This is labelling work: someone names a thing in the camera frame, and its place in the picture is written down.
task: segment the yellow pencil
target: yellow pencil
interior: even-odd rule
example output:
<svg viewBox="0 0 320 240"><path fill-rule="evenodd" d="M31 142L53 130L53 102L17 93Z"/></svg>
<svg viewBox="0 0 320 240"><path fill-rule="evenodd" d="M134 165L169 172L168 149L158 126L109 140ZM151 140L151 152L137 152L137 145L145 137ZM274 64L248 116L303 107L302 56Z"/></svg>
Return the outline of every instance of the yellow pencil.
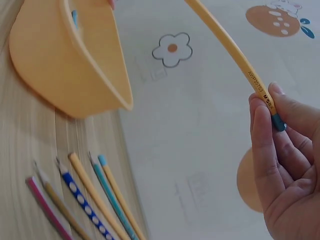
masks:
<svg viewBox="0 0 320 240"><path fill-rule="evenodd" d="M107 161L105 159L105 157L103 155L99 155L98 156L98 159L99 159L99 162L103 168L103 171L104 171L104 174L106 176L106 178L108 179L110 185L111 185L111 188L115 194L115 197L116 199L119 201L126 217L128 218L130 224L132 225L133 229L135 230L136 234L138 235L139 239L140 240L146 240L143 232L140 230L133 214L131 213L128 205L126 204L126 201L123 197L123 195L121 194L121 191L116 183L116 180L114 178L114 175L112 174L111 172L111 169L110 167L108 166L107 164Z"/></svg>
<svg viewBox="0 0 320 240"><path fill-rule="evenodd" d="M209 10L199 0L185 0L185 2L193 9L193 11L202 19L202 21L213 32L216 38L222 43L224 48L231 55L233 60L239 66L244 76L258 94L258 96L265 102L270 113L271 119L275 128L282 132L286 130L287 125L281 120L277 113L274 100L268 93L268 90L252 65L249 63L240 48L236 45L234 40L229 36L226 30L220 25L217 19L209 12Z"/></svg>
<svg viewBox="0 0 320 240"><path fill-rule="evenodd" d="M89 176L87 175L84 167L82 166L77 154L70 153L68 155L68 158L75 169L76 173L78 174L79 178L81 179L83 185L85 186L86 190L90 194L91 198L95 202L96 206L100 209L102 214L104 215L105 219L109 222L111 227L115 230L115 232L118 234L118 236L122 240L130 240L126 232L120 227L120 225L116 222L113 215L110 213L110 211L107 209L104 201L99 196L97 190L95 189L94 185L92 184Z"/></svg>
<svg viewBox="0 0 320 240"><path fill-rule="evenodd" d="M34 162L35 169L38 173L38 176L40 178L40 181L43 185L44 190L46 193L50 196L53 203L56 205L56 207L60 210L60 212L63 214L65 219L70 223L70 225L74 228L74 230L79 234L79 236L83 240L93 240L92 236L90 236L83 226L76 220L76 218L73 216L69 208L66 206L64 201L61 199L61 197L57 194L57 192L54 190L53 186L51 185L49 178L47 175L39 169L36 162Z"/></svg>

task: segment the fingernail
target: fingernail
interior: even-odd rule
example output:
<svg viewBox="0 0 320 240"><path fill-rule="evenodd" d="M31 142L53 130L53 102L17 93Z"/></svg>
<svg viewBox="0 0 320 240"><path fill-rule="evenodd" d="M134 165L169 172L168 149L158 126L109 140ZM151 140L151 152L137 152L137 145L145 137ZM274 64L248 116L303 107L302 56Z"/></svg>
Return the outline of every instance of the fingernail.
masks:
<svg viewBox="0 0 320 240"><path fill-rule="evenodd" d="M285 94L285 92L282 90L282 88L279 86L277 82L273 82L271 85L271 88L277 94L281 94L281 95Z"/></svg>

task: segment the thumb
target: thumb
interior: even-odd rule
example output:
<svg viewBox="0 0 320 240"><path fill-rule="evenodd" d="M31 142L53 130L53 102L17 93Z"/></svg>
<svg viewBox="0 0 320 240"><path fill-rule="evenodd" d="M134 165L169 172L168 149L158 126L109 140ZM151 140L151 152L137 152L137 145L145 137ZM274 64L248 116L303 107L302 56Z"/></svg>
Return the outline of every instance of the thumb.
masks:
<svg viewBox="0 0 320 240"><path fill-rule="evenodd" d="M311 140L314 140L315 133L320 134L319 109L289 98L275 82L269 85L268 90L278 114L289 127Z"/></svg>

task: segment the pencil eraser end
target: pencil eraser end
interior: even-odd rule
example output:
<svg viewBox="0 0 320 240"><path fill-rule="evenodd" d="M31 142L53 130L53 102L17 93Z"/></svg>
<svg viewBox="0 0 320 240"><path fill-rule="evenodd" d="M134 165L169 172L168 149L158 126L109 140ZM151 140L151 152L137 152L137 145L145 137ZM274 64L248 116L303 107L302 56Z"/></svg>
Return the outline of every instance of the pencil eraser end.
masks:
<svg viewBox="0 0 320 240"><path fill-rule="evenodd" d="M100 164L102 165L102 166L105 166L105 165L107 165L107 160L106 160L106 158L105 158L105 156L103 156L103 155L98 155L98 159L99 159L99 162L100 162Z"/></svg>
<svg viewBox="0 0 320 240"><path fill-rule="evenodd" d="M283 132L284 130L286 130L287 128L287 124L284 123L284 121L282 121L281 117L279 116L279 114L275 114L271 116L271 120L273 125L275 126L275 128L279 131L279 132Z"/></svg>

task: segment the pencil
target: pencil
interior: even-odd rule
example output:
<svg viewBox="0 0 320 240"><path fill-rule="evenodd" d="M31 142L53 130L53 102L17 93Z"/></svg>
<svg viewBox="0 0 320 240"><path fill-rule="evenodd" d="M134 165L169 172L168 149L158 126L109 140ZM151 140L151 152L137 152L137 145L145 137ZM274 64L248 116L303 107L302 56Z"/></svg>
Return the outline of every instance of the pencil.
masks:
<svg viewBox="0 0 320 240"><path fill-rule="evenodd" d="M35 169L38 173L38 176L40 178L40 182L43 185L44 190L46 193L50 196L53 203L56 205L56 207L60 210L62 215L65 217L65 219L70 223L70 225L73 227L73 229L79 234L79 236L83 240L93 240L92 236L90 236L83 226L76 220L76 218L73 216L69 208L66 206L62 198L57 194L54 187L49 182L49 178L47 175L38 167L37 163L34 162Z"/></svg>
<svg viewBox="0 0 320 240"><path fill-rule="evenodd" d="M73 19L75 27L78 28L78 13L77 13L77 11L73 10L71 12L71 15L72 15L72 19Z"/></svg>
<svg viewBox="0 0 320 240"><path fill-rule="evenodd" d="M91 220L91 222L95 225L95 227L99 230L99 232L102 234L102 236L105 239L115 240L112 237L111 233L108 231L108 229L103 225L101 220L98 218L93 208L89 205L85 196L79 190L79 187L77 186L76 182L72 178L68 169L59 161L59 159L56 159L56 163L64 183L72 193L73 197L76 199L77 203L84 210L87 217Z"/></svg>
<svg viewBox="0 0 320 240"><path fill-rule="evenodd" d="M265 102L271 113L271 119L275 128L279 132L286 130L287 125L281 120L279 114L277 113L274 100L270 96L266 86L227 31L220 25L217 19L199 0L185 0L185 2L209 27L209 29L213 32L216 38L221 42L221 44L239 66L244 76L248 79L249 83L253 87L254 91Z"/></svg>
<svg viewBox="0 0 320 240"><path fill-rule="evenodd" d="M114 210L114 212L116 213L116 215L118 216L121 224L123 225L125 231L127 232L127 234L129 235L129 237L131 238L131 240L138 240L134 230L132 229L130 223L128 222L126 216L124 215L124 212L122 211L122 209L120 208L115 196L112 193L112 190L110 189L109 184L107 183L106 179L104 178L104 175L100 169L99 164L97 163L97 161L95 161L92 156L91 153L89 152L89 159L91 161L93 170L105 192L105 195L107 196L107 198L109 199L111 206Z"/></svg>
<svg viewBox="0 0 320 240"><path fill-rule="evenodd" d="M125 201L123 195L121 194L121 191L116 183L116 179L114 178L114 175L112 174L111 169L107 164L105 156L100 154L98 156L98 159L99 159L99 162L102 166L104 174L105 174L106 178L108 179L108 181L112 187L112 190L113 190L117 200L119 201L124 213L126 214L127 218L129 219L129 222L133 226L133 229L135 230L135 232L138 235L140 240L146 240L146 238L145 238L144 234L142 233L142 231L140 230L133 214L131 213L128 205L126 204L126 201Z"/></svg>
<svg viewBox="0 0 320 240"><path fill-rule="evenodd" d="M60 222L59 217L57 216L56 212L54 211L53 207L49 203L49 200L45 197L45 194L39 187L39 184L34 176L27 177L25 179L25 183L29 187L31 193L33 194L35 200L40 205L41 209L43 210L45 216L54 226L56 231L59 233L63 240L74 240L74 238L68 233L64 225Z"/></svg>
<svg viewBox="0 0 320 240"><path fill-rule="evenodd" d="M126 232L118 225L113 215L110 213L108 208L106 207L104 201L99 196L97 190L95 189L94 185L92 184L88 174L86 173L84 167L82 166L78 156L76 153L70 153L68 155L68 158L77 172L79 178L81 179L83 185L85 186L86 190L90 194L91 198L97 205L97 207L100 209L106 220L109 222L109 224L113 227L115 232L118 234L118 236L122 240L129 240L130 238L127 236Z"/></svg>

